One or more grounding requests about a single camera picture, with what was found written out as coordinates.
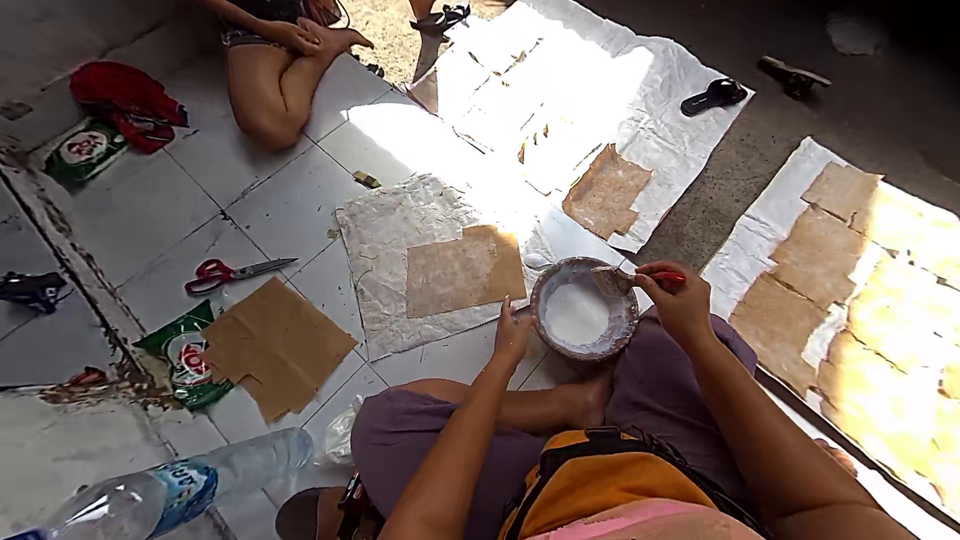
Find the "red cloth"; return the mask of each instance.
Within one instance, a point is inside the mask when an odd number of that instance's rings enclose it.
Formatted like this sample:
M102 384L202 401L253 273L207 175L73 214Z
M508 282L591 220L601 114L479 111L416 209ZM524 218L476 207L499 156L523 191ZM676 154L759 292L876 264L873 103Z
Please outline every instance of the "red cloth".
M70 77L70 91L94 115L111 121L137 150L152 154L174 139L171 126L188 127L183 105L135 67L92 61Z

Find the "purple pants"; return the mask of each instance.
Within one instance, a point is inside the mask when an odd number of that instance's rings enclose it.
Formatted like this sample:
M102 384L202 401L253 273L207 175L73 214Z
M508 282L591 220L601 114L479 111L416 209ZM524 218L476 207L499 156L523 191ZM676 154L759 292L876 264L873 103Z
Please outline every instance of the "purple pants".
M730 327L711 316L717 337L753 373L756 354ZM368 398L353 426L350 446L373 504L390 515L457 406L406 390ZM690 359L660 326L654 309L644 313L633 339L616 361L606 423L636 434L645 430L678 450L687 462L750 508L750 497L713 417L700 396ZM544 439L517 430L493 436L473 494L469 540L496 538L507 513L523 494L523 479L537 464Z

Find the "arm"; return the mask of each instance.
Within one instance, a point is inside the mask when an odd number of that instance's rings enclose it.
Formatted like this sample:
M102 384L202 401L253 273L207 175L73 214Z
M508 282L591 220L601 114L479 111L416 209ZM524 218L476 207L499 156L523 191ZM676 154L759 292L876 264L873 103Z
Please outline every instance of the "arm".
M291 51L310 56L320 52L320 40L306 29L281 20L263 20L245 12L229 0L197 0L226 22L275 41Z
M531 320L515 319L503 303L496 344L487 367L473 381L437 442L407 484L381 540L463 538L473 490L493 437L507 382L527 348Z
M646 275L661 270L681 272L686 282L664 290ZM767 397L716 337L707 282L671 262L636 271L636 284L657 305L663 328L690 357L704 401L778 538L911 537Z

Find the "water bottle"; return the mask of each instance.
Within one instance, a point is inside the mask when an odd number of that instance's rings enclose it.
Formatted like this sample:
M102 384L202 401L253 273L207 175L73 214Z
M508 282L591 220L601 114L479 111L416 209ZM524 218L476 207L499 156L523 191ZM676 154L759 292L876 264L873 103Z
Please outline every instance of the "water bottle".
M293 474L313 460L300 428L274 431L209 454L107 479L67 501L40 528L8 540L146 540L209 506Z

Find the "white glue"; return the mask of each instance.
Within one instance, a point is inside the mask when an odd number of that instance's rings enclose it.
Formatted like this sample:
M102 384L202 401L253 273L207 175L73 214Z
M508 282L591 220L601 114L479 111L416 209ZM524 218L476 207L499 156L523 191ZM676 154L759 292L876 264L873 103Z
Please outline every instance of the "white glue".
M593 343L610 323L610 310L600 291L578 283L557 287L546 301L544 315L550 335L570 345Z

